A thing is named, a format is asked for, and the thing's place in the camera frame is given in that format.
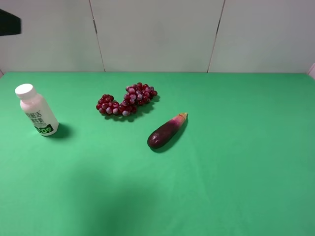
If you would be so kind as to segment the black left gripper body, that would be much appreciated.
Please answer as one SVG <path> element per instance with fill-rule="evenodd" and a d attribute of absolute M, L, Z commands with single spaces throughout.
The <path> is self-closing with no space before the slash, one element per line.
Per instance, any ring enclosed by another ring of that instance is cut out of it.
<path fill-rule="evenodd" d="M 0 36 L 18 35 L 22 33 L 22 20 L 0 9 Z"/>

